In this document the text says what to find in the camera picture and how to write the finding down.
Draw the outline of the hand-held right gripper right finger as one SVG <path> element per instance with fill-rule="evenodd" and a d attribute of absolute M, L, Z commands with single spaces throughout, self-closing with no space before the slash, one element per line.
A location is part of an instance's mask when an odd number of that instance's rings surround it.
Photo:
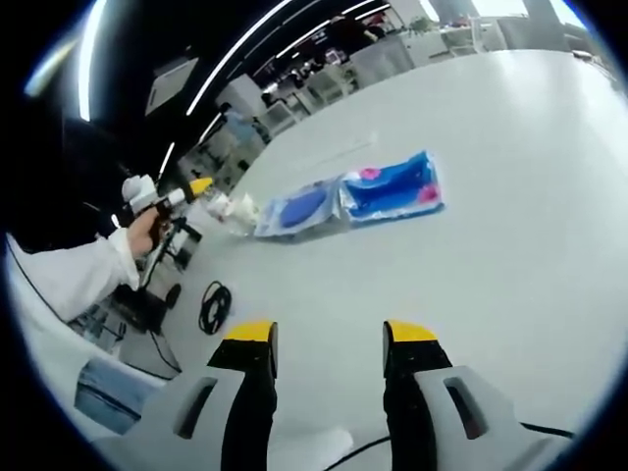
<path fill-rule="evenodd" d="M 387 320 L 383 343 L 393 469 L 522 469 L 523 428 L 504 394 L 453 366 L 422 326 Z"/>

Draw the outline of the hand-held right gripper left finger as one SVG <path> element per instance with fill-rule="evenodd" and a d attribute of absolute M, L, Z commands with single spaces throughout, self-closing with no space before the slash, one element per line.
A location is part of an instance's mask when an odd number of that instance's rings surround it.
<path fill-rule="evenodd" d="M 277 409 L 278 325 L 229 329 L 207 363 L 173 382 L 177 470 L 265 470 Z"/>

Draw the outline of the person's left hand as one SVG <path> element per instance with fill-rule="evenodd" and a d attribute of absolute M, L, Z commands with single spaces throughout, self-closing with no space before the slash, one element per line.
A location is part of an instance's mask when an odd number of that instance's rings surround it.
<path fill-rule="evenodd" d="M 137 216 L 129 225 L 127 238 L 131 255 L 137 259 L 153 249 L 151 230 L 158 221 L 159 213 L 155 208 L 150 208 Z"/>

